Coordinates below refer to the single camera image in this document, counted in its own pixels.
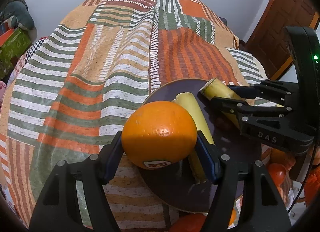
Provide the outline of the patchwork striped blanket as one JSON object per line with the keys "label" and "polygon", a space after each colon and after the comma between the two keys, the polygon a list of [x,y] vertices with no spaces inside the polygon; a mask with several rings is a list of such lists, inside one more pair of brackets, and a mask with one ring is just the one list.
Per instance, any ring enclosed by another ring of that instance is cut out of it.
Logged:
{"label": "patchwork striped blanket", "polygon": [[266,78],[200,0],[86,0],[36,49],[4,94],[1,164],[29,225],[58,160],[97,153],[156,89],[173,80]]}

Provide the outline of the wooden door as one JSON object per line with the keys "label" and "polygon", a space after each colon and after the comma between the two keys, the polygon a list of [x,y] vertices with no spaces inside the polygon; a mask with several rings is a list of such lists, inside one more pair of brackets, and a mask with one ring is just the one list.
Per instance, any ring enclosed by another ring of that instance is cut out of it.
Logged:
{"label": "wooden door", "polygon": [[316,29],[319,14],[310,0],[269,0],[246,49],[263,65],[267,77],[280,78],[290,66],[292,57],[287,49],[286,26]]}

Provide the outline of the orange with sticker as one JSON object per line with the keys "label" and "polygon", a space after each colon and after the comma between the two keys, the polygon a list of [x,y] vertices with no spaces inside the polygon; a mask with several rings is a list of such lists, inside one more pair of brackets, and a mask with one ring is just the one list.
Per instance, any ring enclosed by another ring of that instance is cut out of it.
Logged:
{"label": "orange with sticker", "polygon": [[133,164],[156,170],[189,156],[197,140],[197,127],[182,106],[170,101],[146,103],[126,121],[121,144]]}

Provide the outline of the orange fruit under gripper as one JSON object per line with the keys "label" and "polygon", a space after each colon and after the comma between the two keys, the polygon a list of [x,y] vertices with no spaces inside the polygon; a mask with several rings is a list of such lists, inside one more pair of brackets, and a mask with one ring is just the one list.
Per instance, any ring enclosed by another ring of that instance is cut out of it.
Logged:
{"label": "orange fruit under gripper", "polygon": [[206,216],[203,214],[189,214],[180,217],[168,232],[200,232]]}

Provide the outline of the red tomato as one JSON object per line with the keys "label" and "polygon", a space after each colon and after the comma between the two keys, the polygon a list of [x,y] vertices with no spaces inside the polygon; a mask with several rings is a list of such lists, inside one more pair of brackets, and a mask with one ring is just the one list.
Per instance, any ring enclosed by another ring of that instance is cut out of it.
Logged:
{"label": "red tomato", "polygon": [[285,166],[279,163],[271,163],[268,164],[267,170],[275,186],[280,186],[284,182],[287,174]]}

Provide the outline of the purple round plate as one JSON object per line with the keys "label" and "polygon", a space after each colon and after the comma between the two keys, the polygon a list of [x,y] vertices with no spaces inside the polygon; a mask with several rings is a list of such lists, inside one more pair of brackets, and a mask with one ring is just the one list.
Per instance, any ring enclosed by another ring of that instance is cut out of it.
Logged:
{"label": "purple round plate", "polygon": [[[242,136],[222,112],[209,109],[203,104],[204,99],[198,92],[205,83],[201,79],[175,80],[156,90],[146,101],[172,101],[179,93],[192,93],[202,110],[214,143],[221,152],[237,162],[253,163],[260,159],[259,142]],[[216,185],[211,181],[198,183],[187,158],[157,170],[140,168],[138,171],[146,186],[165,204],[184,212],[208,212]]]}

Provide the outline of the small orange tangerine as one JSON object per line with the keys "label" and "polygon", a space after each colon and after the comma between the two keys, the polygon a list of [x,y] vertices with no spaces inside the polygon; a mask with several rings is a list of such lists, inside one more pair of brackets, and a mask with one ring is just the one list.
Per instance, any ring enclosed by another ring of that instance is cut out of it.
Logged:
{"label": "small orange tangerine", "polygon": [[237,216],[236,210],[235,210],[235,209],[232,209],[231,218],[230,218],[229,224],[228,224],[229,227],[234,224],[234,221],[235,221],[235,219],[236,219],[236,216]]}

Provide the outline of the thick yellow sugarcane piece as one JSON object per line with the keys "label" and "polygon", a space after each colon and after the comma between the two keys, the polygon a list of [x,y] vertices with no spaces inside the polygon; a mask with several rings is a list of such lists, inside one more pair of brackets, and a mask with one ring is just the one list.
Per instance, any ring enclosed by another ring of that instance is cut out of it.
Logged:
{"label": "thick yellow sugarcane piece", "polygon": [[235,99],[240,100],[241,102],[247,102],[216,77],[209,80],[199,90],[199,92],[208,100],[212,99],[213,97],[221,97],[225,99]]}

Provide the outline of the green cardboard box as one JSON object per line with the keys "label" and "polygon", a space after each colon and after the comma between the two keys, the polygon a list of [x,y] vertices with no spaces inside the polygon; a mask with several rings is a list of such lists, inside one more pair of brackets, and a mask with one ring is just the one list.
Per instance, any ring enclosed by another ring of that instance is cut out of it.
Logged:
{"label": "green cardboard box", "polygon": [[14,69],[17,60],[30,46],[29,34],[21,28],[9,29],[1,35],[1,79]]}

